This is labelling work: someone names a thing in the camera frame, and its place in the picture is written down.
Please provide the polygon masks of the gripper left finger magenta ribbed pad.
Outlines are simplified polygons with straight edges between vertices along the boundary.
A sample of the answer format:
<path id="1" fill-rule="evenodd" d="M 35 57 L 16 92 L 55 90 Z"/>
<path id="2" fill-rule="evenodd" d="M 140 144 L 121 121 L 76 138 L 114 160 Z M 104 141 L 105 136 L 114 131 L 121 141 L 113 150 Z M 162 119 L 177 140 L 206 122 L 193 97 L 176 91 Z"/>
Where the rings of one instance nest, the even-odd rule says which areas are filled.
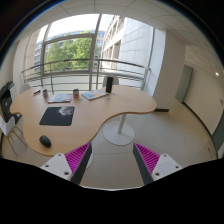
<path id="1" fill-rule="evenodd" d="M 92 162 L 92 145 L 86 143 L 67 154 L 57 153 L 41 168 L 79 185 L 84 172 Z"/>

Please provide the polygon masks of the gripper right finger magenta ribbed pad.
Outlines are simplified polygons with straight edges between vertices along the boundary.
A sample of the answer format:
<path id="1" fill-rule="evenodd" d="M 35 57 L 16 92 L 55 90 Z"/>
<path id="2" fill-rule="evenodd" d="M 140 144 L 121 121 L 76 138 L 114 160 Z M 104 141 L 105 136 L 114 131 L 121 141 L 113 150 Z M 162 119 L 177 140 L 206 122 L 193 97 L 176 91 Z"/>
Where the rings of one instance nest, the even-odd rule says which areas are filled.
<path id="1" fill-rule="evenodd" d="M 182 169 L 168 154 L 158 154 L 138 143 L 133 144 L 133 154 L 145 185 Z"/>

